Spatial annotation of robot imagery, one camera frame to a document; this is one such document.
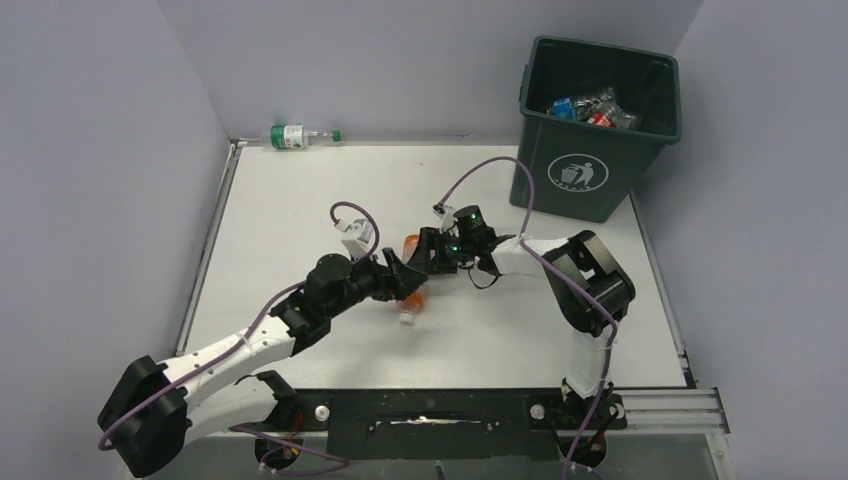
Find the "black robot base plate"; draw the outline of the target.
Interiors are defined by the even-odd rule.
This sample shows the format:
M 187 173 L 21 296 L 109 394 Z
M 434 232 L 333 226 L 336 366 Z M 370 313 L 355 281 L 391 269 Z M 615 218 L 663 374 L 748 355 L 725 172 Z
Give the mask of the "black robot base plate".
M 558 388 L 300 389 L 253 422 L 261 432 L 324 435 L 349 460 L 553 461 L 582 428 L 594 449 L 628 421 L 618 394 L 597 408 Z

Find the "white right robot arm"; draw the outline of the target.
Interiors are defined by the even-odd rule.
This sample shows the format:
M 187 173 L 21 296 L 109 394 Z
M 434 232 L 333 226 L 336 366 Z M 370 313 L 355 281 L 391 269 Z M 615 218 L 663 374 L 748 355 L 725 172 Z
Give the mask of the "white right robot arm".
M 590 425 L 602 413 L 599 395 L 608 389 L 610 339 L 635 299 L 635 286 L 591 230 L 571 237 L 538 240 L 526 234 L 499 235 L 476 205 L 439 206 L 439 227 L 423 227 L 404 241 L 404 264 L 428 275 L 478 269 L 494 279 L 544 278 L 558 309 L 573 330 L 571 359 L 563 379 L 564 417 Z

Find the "orange drink bottle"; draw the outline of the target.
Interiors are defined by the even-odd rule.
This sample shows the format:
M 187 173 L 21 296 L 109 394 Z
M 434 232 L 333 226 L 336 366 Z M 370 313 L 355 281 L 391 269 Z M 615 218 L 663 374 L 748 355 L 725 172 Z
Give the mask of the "orange drink bottle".
M 418 245 L 419 235 L 408 235 L 403 244 L 401 260 L 404 264 L 408 263 Z M 417 316 L 423 310 L 427 298 L 427 287 L 419 287 L 413 294 L 405 300 L 398 301 L 399 322 L 401 325 L 413 326 Z

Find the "clear bottle red label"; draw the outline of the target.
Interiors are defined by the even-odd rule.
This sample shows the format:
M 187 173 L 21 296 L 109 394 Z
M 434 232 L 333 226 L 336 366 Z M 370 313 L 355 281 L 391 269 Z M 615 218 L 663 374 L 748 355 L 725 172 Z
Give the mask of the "clear bottle red label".
M 616 103 L 604 103 L 595 108 L 586 123 L 601 127 L 635 131 L 641 126 L 643 117 L 623 110 Z

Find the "clear bottle green cap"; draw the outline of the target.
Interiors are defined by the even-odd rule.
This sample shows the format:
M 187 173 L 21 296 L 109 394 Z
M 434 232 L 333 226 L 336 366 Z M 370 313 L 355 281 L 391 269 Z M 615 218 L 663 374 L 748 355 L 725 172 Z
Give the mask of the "clear bottle green cap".
M 264 132 L 260 144 L 273 150 L 305 150 L 311 147 L 336 145 L 342 142 L 338 130 L 315 130 L 303 124 L 273 125 Z

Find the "dark green trash bin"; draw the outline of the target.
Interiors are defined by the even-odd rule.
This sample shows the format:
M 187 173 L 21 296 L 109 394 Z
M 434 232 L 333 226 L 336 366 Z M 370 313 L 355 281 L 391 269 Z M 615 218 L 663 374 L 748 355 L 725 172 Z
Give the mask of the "dark green trash bin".
M 604 87 L 616 104 L 643 117 L 638 130 L 548 115 L 561 97 Z M 603 223 L 662 150 L 682 137 L 679 65 L 669 55 L 539 36 L 519 91 L 522 133 L 509 201 L 518 207 Z

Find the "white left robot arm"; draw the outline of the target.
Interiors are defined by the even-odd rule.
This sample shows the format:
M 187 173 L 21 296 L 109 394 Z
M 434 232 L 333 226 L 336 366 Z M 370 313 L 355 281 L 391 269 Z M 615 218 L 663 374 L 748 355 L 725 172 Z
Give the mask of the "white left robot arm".
M 137 477 L 173 460 L 201 423 L 192 412 L 256 369 L 323 339 L 334 318 L 367 299 L 403 300 L 427 282 L 386 248 L 384 258 L 322 256 L 305 279 L 275 294 L 244 329 L 188 355 L 127 365 L 97 417 L 101 451 L 114 450 Z

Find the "aluminium table frame rail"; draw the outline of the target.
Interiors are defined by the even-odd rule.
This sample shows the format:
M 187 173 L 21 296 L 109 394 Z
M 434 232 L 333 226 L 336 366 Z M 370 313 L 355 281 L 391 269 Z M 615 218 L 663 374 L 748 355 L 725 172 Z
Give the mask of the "aluminium table frame rail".
M 256 459 L 281 473 L 310 439 L 334 465 L 523 457 L 594 468 L 614 436 L 726 434 L 729 422 L 715 389 L 615 388 L 593 404 L 554 388 L 295 390 L 252 377 L 194 411 L 149 410 L 126 462 L 147 477 L 227 431 L 253 436 Z

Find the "clear bottle blue white label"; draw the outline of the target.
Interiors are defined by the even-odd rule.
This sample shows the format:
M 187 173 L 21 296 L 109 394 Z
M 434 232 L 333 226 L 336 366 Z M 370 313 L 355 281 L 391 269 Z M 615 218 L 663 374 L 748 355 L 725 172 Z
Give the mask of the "clear bottle blue white label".
M 543 108 L 543 112 L 560 118 L 583 121 L 604 105 L 616 102 L 616 90 L 613 87 L 604 87 L 553 100 Z

